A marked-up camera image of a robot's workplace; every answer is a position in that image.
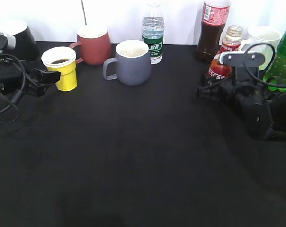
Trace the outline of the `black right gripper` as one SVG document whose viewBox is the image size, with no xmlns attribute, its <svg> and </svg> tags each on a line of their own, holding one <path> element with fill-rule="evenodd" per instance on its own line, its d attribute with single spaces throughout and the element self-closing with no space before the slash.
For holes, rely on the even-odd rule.
<svg viewBox="0 0 286 227">
<path fill-rule="evenodd" d="M 202 73 L 196 96 L 225 102 L 244 122 L 250 137 L 261 141 L 279 140 L 268 103 L 262 99 L 261 88 L 244 68 L 232 67 L 232 73 L 226 79 L 216 79 Z"/>
</svg>

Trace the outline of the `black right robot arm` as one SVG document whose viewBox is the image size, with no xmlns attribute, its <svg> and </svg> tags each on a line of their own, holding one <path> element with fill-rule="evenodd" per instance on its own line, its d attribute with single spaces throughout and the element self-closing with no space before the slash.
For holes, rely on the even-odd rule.
<svg viewBox="0 0 286 227">
<path fill-rule="evenodd" d="M 203 74 L 196 94 L 225 103 L 245 124 L 250 137 L 262 141 L 286 141 L 286 92 L 271 92 L 245 68 L 232 68 L 222 80 Z"/>
</svg>

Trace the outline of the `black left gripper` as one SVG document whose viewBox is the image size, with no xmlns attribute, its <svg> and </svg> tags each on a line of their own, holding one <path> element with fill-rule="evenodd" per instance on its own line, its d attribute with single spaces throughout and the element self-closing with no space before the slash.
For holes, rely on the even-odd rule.
<svg viewBox="0 0 286 227">
<path fill-rule="evenodd" d="M 4 94 L 20 90 L 22 95 L 41 97 L 60 80 L 60 76 L 59 71 L 39 69 L 26 73 L 25 66 L 18 58 L 0 53 L 0 91 Z"/>
</svg>

